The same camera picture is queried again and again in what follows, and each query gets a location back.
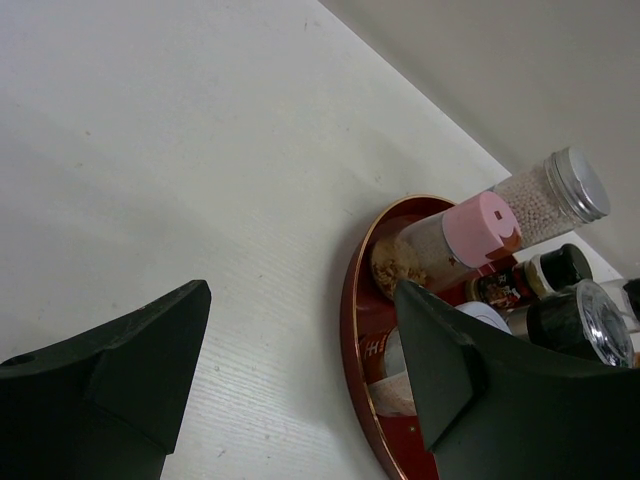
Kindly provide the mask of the black cap white powder bottle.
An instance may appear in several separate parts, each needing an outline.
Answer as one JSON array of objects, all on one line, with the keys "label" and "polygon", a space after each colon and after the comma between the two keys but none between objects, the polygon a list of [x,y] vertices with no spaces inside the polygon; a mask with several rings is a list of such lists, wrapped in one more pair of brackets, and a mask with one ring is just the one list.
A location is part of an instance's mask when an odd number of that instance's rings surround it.
[{"label": "black cap white powder bottle", "polygon": [[623,315],[630,333],[639,332],[640,279],[616,279],[600,284]]}]

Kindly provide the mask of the white lid red label jar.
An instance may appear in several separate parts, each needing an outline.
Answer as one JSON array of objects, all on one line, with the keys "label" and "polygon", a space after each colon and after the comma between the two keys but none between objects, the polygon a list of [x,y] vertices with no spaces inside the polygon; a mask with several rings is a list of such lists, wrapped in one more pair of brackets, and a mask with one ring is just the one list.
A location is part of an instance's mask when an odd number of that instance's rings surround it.
[{"label": "white lid red label jar", "polygon": [[[391,306],[358,307],[359,351],[366,383],[375,411],[385,417],[416,413],[405,356]],[[467,316],[508,335],[507,322],[491,306],[471,301],[440,308],[433,317],[450,325],[453,318]]]}]

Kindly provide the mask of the pink lid spice shaker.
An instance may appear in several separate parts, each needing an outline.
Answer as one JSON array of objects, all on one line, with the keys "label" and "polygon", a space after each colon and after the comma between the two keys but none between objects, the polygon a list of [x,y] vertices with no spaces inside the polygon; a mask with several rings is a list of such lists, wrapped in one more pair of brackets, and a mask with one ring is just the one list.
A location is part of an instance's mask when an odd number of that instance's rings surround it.
[{"label": "pink lid spice shaker", "polygon": [[388,298],[402,279],[437,293],[519,250],[521,242],[510,206],[485,191],[381,237],[372,247],[371,272]]}]

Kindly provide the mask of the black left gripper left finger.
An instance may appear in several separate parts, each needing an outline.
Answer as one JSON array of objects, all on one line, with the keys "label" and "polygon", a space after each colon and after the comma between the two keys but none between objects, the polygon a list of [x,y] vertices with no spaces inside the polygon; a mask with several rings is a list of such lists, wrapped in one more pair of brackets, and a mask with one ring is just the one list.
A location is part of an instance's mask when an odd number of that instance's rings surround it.
[{"label": "black left gripper left finger", "polygon": [[158,479],[176,448],[209,318],[192,280],[1,364],[4,479]]}]

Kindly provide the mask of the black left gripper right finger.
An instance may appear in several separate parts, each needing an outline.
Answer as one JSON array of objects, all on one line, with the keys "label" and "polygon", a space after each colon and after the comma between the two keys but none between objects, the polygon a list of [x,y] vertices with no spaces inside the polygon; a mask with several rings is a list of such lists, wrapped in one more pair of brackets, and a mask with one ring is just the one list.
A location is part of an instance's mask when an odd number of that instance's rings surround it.
[{"label": "black left gripper right finger", "polygon": [[635,479],[639,373],[533,345],[420,285],[394,294],[424,447],[443,479]]}]

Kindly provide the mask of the grey lid white powder jar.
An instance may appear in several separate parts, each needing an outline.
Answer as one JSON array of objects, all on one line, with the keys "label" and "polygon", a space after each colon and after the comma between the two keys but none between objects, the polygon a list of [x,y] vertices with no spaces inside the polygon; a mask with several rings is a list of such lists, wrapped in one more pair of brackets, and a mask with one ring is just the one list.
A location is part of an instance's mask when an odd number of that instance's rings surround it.
[{"label": "grey lid white powder jar", "polygon": [[624,316],[592,280],[513,309],[505,321],[514,336],[548,350],[613,367],[634,366]]}]

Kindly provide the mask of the blue label silver lid jar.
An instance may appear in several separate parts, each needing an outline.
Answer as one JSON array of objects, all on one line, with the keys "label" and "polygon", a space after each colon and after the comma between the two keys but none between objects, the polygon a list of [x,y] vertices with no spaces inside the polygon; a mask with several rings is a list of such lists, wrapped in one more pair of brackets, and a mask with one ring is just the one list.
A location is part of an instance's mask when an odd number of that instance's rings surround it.
[{"label": "blue label silver lid jar", "polygon": [[513,211],[524,249],[610,214],[608,194],[582,153],[567,147],[494,185]]}]

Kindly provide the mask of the small black cap pepper bottle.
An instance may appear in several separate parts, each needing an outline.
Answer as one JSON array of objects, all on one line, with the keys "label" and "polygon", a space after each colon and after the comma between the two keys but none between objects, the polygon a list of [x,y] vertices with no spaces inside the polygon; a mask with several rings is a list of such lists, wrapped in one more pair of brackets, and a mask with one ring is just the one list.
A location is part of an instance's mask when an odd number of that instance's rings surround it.
[{"label": "small black cap pepper bottle", "polygon": [[582,280],[592,280],[590,263],[573,244],[531,257],[514,266],[470,280],[468,301],[479,301],[498,310],[535,303]]}]

